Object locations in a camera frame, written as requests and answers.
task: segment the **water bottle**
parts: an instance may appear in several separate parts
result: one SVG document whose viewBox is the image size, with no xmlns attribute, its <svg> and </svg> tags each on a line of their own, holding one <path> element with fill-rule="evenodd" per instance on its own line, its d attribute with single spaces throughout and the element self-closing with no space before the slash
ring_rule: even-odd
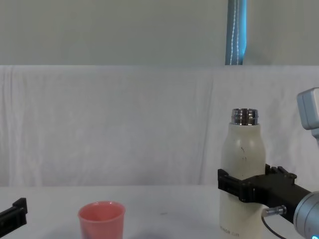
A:
<svg viewBox="0 0 319 239">
<path fill-rule="evenodd" d="M 258 111 L 234 109 L 222 148 L 221 168 L 240 180 L 265 173 L 266 153 L 258 124 Z M 261 239 L 262 205 L 242 203 L 220 191 L 221 239 Z"/>
</svg>

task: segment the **white sheet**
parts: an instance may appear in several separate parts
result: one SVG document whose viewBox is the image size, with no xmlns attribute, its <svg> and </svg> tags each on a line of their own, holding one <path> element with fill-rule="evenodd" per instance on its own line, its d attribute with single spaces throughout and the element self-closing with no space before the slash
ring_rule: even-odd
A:
<svg viewBox="0 0 319 239">
<path fill-rule="evenodd" d="M 10 186 L 199 183 L 211 71 L 3 71 L 1 142 L 9 144 L 2 158 Z"/>
<path fill-rule="evenodd" d="M 317 184 L 319 151 L 296 95 L 319 86 L 318 75 L 319 67 L 0 67 L 0 184 L 216 184 L 237 107 L 259 110 L 268 163 Z"/>
</svg>

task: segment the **table surface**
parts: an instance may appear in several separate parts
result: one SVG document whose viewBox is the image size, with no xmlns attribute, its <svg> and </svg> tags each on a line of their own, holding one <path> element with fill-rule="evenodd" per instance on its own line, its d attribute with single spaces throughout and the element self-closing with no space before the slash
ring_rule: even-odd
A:
<svg viewBox="0 0 319 239">
<path fill-rule="evenodd" d="M 27 225 L 5 239 L 79 239 L 78 210 L 94 201 L 126 207 L 124 239 L 219 239 L 219 191 L 209 186 L 0 188 L 0 211 L 27 198 Z M 301 239 L 279 216 L 266 219 L 289 239 Z M 265 239 L 276 237 L 264 230 Z"/>
</svg>

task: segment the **pink cup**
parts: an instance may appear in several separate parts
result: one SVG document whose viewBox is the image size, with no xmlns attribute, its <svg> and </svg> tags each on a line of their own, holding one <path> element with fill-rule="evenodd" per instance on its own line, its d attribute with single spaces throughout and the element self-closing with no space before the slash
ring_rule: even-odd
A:
<svg viewBox="0 0 319 239">
<path fill-rule="evenodd" d="M 117 202 L 91 203 L 80 209 L 83 239 L 122 239 L 125 207 Z"/>
</svg>

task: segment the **black mount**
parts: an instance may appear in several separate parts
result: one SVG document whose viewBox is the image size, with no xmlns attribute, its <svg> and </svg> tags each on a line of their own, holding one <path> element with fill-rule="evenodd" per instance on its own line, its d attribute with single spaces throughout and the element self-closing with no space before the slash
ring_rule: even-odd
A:
<svg viewBox="0 0 319 239">
<path fill-rule="evenodd" d="M 243 203 L 259 203 L 269 208 L 284 205 L 287 213 L 282 215 L 294 223 L 294 213 L 298 203 L 310 191 L 295 184 L 297 176 L 287 172 L 283 167 L 270 167 L 266 164 L 265 174 L 245 180 L 229 176 L 218 170 L 218 188 L 230 193 Z"/>
<path fill-rule="evenodd" d="M 26 224 L 26 198 L 20 198 L 12 207 L 0 213 L 0 238 Z"/>
</svg>

